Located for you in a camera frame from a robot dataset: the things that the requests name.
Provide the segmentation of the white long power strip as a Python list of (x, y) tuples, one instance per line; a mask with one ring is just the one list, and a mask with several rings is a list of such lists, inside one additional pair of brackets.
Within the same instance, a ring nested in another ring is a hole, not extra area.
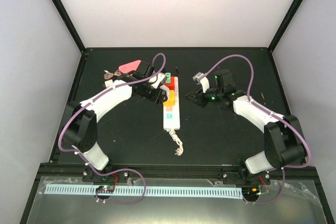
[(179, 85), (178, 77), (171, 76), (172, 82), (175, 83), (175, 106), (165, 107), (163, 106), (163, 129), (179, 130), (180, 124), (180, 97), (179, 97)]

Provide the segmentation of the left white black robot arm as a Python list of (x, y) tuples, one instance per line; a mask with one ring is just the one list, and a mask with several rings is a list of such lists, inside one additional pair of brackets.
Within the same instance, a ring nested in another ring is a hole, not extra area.
[(113, 174), (111, 162), (98, 144), (98, 122), (118, 104), (138, 95), (156, 104), (168, 99), (168, 89), (164, 87), (167, 76), (155, 72), (154, 66), (141, 60), (121, 65), (114, 73), (112, 84), (90, 99), (70, 101), (62, 118), (62, 130), (58, 147), (65, 152), (81, 154), (86, 163), (94, 168), (94, 175), (102, 182)]

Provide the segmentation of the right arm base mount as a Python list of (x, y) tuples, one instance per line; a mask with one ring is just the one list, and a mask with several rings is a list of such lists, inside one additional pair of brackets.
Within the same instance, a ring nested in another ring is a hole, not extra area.
[(224, 167), (221, 169), (219, 178), (224, 184), (234, 185), (270, 185), (270, 179), (266, 177), (266, 172), (252, 174), (243, 167)]

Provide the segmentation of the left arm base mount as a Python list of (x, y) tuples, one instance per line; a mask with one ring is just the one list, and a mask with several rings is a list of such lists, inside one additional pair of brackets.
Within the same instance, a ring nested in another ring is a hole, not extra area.
[(82, 175), (82, 181), (83, 182), (92, 182), (92, 183), (107, 183), (107, 184), (113, 184), (113, 183), (124, 183), (130, 175), (129, 171), (121, 171), (117, 174), (112, 174), (108, 176), (100, 176), (97, 175), (90, 167), (86, 167), (83, 171)]

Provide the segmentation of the white USB charger plug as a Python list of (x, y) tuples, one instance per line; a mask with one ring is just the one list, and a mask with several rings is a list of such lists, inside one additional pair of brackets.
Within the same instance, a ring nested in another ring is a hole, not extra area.
[(104, 88), (109, 88), (109, 87), (111, 87), (111, 86), (113, 86), (113, 80), (107, 80), (107, 81), (105, 81), (104, 84), (103, 84), (103, 87), (104, 87)]

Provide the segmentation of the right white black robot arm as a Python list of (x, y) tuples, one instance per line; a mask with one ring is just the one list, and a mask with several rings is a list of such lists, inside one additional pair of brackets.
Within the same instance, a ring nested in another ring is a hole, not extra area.
[(249, 98), (245, 91), (237, 90), (228, 69), (215, 72), (214, 88), (201, 72), (193, 80), (199, 88), (186, 94), (188, 100), (202, 108), (217, 103), (223, 109), (232, 109), (264, 135), (264, 150), (240, 163), (238, 176), (244, 184), (252, 184), (262, 172), (278, 170), (308, 157), (298, 118), (275, 113)]

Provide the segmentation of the pink triangular power strip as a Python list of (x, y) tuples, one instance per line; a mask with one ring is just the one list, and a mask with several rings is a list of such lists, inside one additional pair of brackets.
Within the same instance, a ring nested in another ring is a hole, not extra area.
[(129, 63), (126, 63), (126, 64), (123, 64), (123, 65), (120, 65), (118, 67), (118, 70), (121, 72), (121, 73), (129, 73), (131, 71), (135, 71), (137, 70), (138, 66), (140, 65), (141, 63), (141, 60), (135, 60), (135, 61), (132, 61), (132, 62), (129, 62)]

